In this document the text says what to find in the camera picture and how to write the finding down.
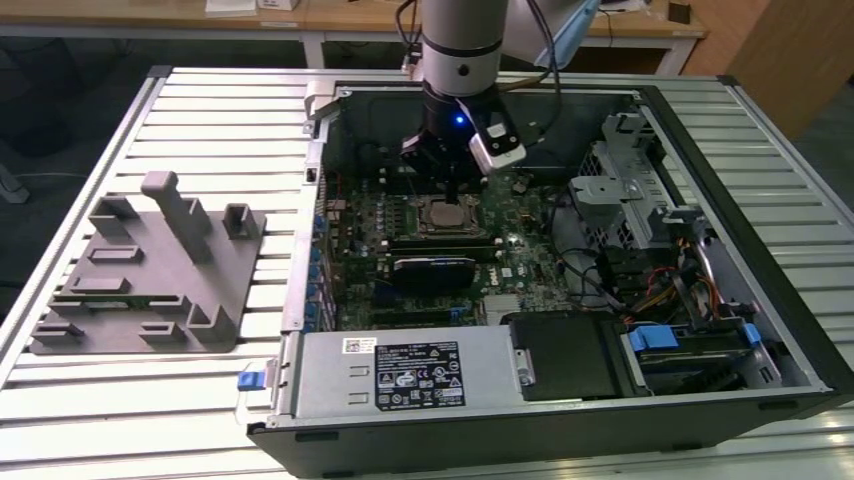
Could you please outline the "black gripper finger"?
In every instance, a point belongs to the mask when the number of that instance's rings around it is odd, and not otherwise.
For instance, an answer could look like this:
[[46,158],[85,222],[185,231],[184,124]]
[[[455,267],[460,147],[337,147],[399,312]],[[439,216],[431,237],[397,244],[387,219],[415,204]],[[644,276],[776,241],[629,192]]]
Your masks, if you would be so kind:
[[463,195],[480,194],[484,188],[483,175],[477,168],[459,170],[453,174],[453,194],[456,198]]
[[421,177],[441,188],[445,203],[453,204],[453,157],[443,140],[429,132],[417,133],[403,141],[400,158]]

